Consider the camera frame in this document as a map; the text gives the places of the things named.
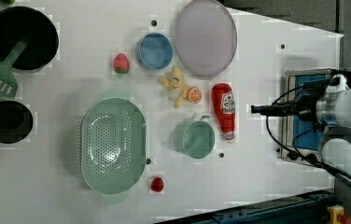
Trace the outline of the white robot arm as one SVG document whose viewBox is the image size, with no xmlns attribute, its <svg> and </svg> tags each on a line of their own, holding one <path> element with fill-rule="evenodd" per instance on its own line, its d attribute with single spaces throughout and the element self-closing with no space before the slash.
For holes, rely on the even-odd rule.
<svg viewBox="0 0 351 224">
<path fill-rule="evenodd" d="M 351 87 L 337 74 L 330 79 L 305 82 L 270 105 L 252 105 L 250 111 L 266 118 L 293 117 L 311 128 L 292 137 L 284 147 L 292 157 L 314 166 L 327 166 L 335 174 L 351 178 Z"/>
</svg>

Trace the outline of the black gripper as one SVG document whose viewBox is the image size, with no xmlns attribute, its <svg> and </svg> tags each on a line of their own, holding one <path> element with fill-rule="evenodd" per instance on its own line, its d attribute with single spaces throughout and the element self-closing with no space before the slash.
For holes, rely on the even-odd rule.
<svg viewBox="0 0 351 224">
<path fill-rule="evenodd" d="M 300 120 L 316 122 L 316 103 L 325 94 L 329 84 L 328 79 L 304 83 L 302 96 L 297 101 L 296 109 L 289 105 L 252 105 L 251 113 L 262 116 L 297 115 Z"/>
</svg>

